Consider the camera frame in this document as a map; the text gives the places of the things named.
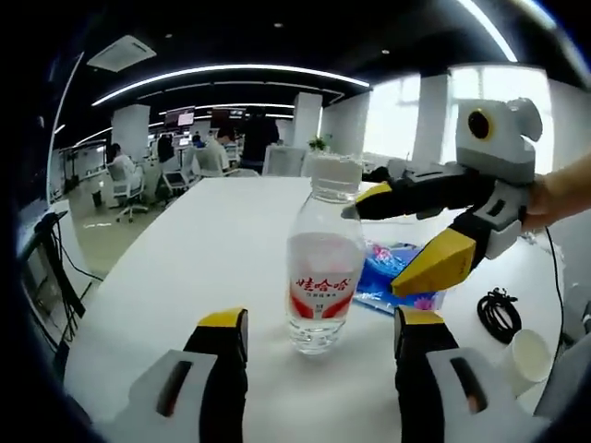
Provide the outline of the person's right hand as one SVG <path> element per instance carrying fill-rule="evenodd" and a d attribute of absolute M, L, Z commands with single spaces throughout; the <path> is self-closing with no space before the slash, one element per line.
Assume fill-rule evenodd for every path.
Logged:
<path fill-rule="evenodd" d="M 554 222 L 590 209 L 590 154 L 557 171 L 540 175 L 528 189 L 522 231 L 549 227 Z"/>

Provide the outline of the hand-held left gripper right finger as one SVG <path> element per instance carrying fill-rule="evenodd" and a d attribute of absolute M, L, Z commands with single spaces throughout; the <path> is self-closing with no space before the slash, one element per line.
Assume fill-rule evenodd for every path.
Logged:
<path fill-rule="evenodd" d="M 394 314 L 395 388 L 403 442 L 533 442 L 540 419 L 525 412 L 497 369 L 458 345 L 433 311 Z"/>

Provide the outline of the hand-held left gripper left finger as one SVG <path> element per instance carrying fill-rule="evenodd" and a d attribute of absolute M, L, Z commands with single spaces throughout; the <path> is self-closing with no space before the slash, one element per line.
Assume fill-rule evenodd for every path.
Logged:
<path fill-rule="evenodd" d="M 114 442 L 241 442 L 247 396 L 248 315 L 243 307 L 199 321 L 132 384 L 113 420 Z"/>

